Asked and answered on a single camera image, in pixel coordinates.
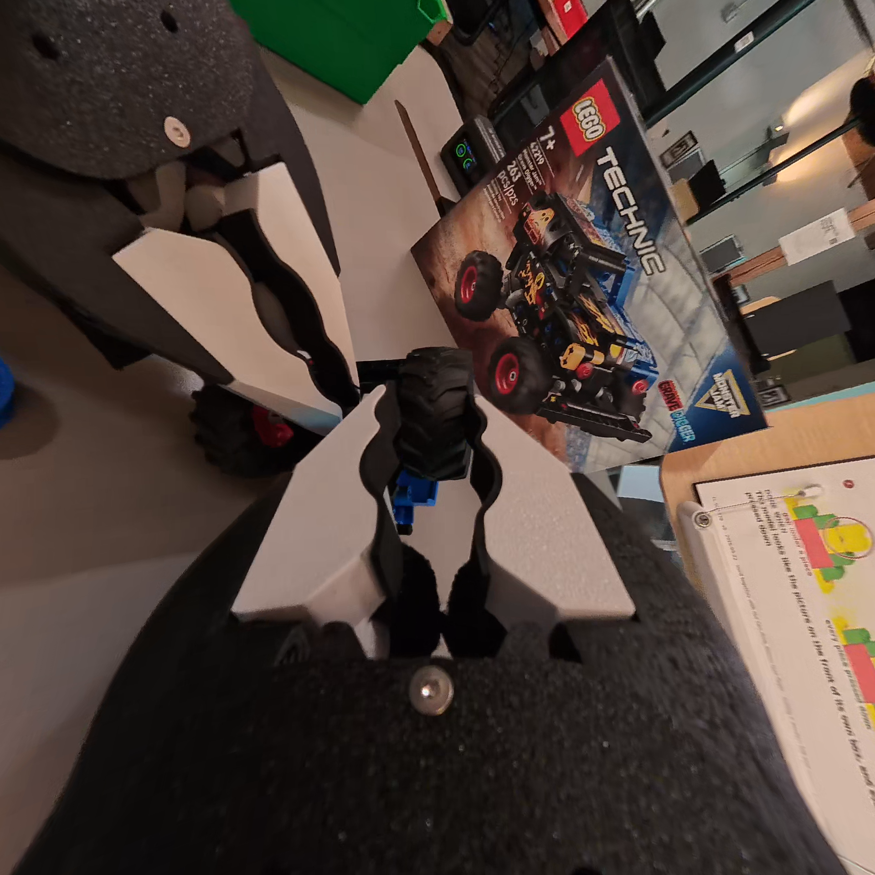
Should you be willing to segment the lego set box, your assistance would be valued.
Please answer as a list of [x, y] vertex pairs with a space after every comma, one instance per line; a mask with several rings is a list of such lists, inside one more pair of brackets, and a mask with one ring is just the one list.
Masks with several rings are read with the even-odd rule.
[[479, 392], [574, 474], [767, 428], [612, 59], [412, 247]]

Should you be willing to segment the lego monster truck model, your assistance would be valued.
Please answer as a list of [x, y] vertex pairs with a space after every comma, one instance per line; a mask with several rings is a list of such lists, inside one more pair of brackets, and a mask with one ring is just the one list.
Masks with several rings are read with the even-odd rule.
[[[389, 482], [400, 535], [410, 535], [417, 507], [432, 507], [440, 481], [465, 478], [471, 454], [465, 418], [474, 391], [473, 358], [444, 346], [421, 347], [403, 360], [361, 360], [360, 390], [394, 385], [400, 427], [393, 439], [400, 468]], [[266, 478], [288, 473], [322, 440], [224, 388], [192, 394], [190, 421], [206, 461], [222, 473]]]

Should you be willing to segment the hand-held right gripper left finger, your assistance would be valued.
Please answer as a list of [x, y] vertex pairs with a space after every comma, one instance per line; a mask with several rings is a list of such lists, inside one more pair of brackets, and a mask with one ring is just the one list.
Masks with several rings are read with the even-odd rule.
[[348, 624], [389, 655], [402, 546], [389, 485], [399, 469], [396, 390], [376, 388], [295, 468], [232, 606], [240, 621]]

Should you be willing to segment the green storage bin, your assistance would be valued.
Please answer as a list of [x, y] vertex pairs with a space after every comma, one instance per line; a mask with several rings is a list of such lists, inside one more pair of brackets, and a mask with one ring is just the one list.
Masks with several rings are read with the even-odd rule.
[[453, 16], [443, 1], [232, 1], [257, 44], [365, 105]]

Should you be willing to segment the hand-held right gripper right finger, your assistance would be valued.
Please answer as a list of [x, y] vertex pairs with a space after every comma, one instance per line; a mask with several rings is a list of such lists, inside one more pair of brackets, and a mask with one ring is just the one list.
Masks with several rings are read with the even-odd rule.
[[480, 438], [498, 465], [484, 500], [486, 609], [507, 630], [533, 623], [633, 617], [635, 606], [571, 474], [483, 396]]

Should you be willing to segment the black round lamp on pole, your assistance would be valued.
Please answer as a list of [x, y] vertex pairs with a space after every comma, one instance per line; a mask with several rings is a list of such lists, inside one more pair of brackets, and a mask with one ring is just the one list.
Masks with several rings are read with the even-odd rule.
[[857, 130], [862, 139], [868, 143], [869, 146], [873, 146], [874, 84], [872, 74], [867, 74], [853, 84], [849, 93], [849, 115], [841, 125], [818, 138], [813, 143], [794, 152], [787, 159], [782, 160], [776, 165], [770, 166], [766, 170], [762, 170], [757, 176], [720, 196], [712, 204], [700, 207], [697, 213], [686, 220], [687, 225], [690, 226], [696, 224], [704, 217], [737, 201], [755, 188], [776, 180], [785, 170], [794, 167], [801, 161], [815, 154], [818, 150], [831, 144], [837, 139], [842, 138], [845, 134], [850, 133], [853, 130]]

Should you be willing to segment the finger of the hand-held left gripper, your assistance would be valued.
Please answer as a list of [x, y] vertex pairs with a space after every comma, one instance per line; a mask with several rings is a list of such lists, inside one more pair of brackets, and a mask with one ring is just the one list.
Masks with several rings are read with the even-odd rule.
[[231, 375], [228, 391], [285, 419], [341, 419], [304, 360], [270, 336], [252, 287], [221, 245], [151, 229], [113, 256]]
[[252, 282], [257, 316], [334, 402], [360, 398], [338, 274], [284, 163], [219, 189], [217, 238]]

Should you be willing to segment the white paper label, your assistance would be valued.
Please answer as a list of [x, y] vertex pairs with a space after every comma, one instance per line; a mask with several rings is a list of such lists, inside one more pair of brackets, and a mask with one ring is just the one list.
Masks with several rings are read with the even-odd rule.
[[845, 209], [837, 209], [779, 240], [787, 266], [801, 263], [852, 240], [856, 231]]

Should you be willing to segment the black device with green display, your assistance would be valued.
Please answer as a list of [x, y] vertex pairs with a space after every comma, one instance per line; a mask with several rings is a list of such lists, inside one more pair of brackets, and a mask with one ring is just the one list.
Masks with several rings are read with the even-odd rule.
[[492, 122], [482, 114], [465, 121], [440, 151], [440, 158], [461, 197], [475, 188], [506, 155]]

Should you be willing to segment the wooden board with instruction sheet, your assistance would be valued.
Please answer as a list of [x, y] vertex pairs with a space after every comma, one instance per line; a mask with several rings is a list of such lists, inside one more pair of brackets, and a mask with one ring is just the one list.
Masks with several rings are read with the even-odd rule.
[[662, 493], [815, 821], [848, 873], [873, 873], [873, 393], [768, 421], [667, 455]]

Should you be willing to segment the red storage box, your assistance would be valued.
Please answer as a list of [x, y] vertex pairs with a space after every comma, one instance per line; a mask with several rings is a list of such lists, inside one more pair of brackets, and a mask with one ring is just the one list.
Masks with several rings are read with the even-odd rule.
[[589, 20], [583, 1], [544, 1], [541, 5], [562, 45], [573, 38]]

